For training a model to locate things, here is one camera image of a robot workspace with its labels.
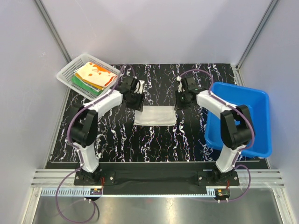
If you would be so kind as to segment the green microfiber towel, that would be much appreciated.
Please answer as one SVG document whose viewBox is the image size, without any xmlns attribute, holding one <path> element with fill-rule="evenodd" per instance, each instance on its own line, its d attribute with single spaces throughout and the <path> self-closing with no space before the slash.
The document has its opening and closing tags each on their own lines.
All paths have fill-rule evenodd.
<svg viewBox="0 0 299 224">
<path fill-rule="evenodd" d="M 89 93 L 92 93 L 93 95 L 95 96 L 99 96 L 103 90 L 95 90 L 91 87 L 89 87 L 87 84 L 83 83 L 79 78 L 77 78 L 76 76 L 73 76 L 71 78 L 71 81 L 76 84 L 77 86 L 79 86 L 81 89 L 84 89 L 85 91 L 89 92 Z"/>
</svg>

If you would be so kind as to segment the grey white towel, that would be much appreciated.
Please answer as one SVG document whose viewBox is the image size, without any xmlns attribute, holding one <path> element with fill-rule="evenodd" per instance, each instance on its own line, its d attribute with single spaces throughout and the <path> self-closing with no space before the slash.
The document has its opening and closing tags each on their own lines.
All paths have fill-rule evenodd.
<svg viewBox="0 0 299 224">
<path fill-rule="evenodd" d="M 176 112 L 174 106 L 144 105 L 142 112 L 135 110 L 136 126 L 174 126 Z"/>
</svg>

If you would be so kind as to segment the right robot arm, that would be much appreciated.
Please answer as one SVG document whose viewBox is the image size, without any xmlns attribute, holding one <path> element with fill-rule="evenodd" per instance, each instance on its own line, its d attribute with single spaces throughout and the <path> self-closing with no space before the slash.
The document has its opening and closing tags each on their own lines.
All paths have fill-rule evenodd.
<svg viewBox="0 0 299 224">
<path fill-rule="evenodd" d="M 223 185 L 232 176 L 237 158 L 249 143 L 255 140 L 249 108 L 234 105 L 216 96 L 210 89 L 199 87 L 193 77 L 176 78 L 176 110 L 184 110 L 197 104 L 206 108 L 220 120 L 222 151 L 209 175 L 211 182 Z"/>
</svg>

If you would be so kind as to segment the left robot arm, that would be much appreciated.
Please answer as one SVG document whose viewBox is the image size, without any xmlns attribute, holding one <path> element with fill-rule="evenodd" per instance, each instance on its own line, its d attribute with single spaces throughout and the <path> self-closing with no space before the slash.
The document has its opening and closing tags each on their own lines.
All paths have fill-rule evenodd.
<svg viewBox="0 0 299 224">
<path fill-rule="evenodd" d="M 100 164 L 96 158 L 94 142 L 98 135 L 98 120 L 106 112 L 122 103 L 128 109 L 142 111 L 144 81 L 126 77 L 102 96 L 82 105 L 73 107 L 73 117 L 67 130 L 67 140 L 79 156 L 75 184 L 95 185 L 104 182 Z"/>
</svg>

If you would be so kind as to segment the orange floral towel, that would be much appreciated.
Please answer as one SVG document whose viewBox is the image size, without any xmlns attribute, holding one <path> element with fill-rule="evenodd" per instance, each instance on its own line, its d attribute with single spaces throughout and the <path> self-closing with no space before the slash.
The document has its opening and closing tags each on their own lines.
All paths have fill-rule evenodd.
<svg viewBox="0 0 299 224">
<path fill-rule="evenodd" d="M 117 79 L 117 75 L 107 69 L 100 67 L 92 62 L 87 62 L 74 72 L 79 80 L 97 89 L 107 88 Z"/>
</svg>

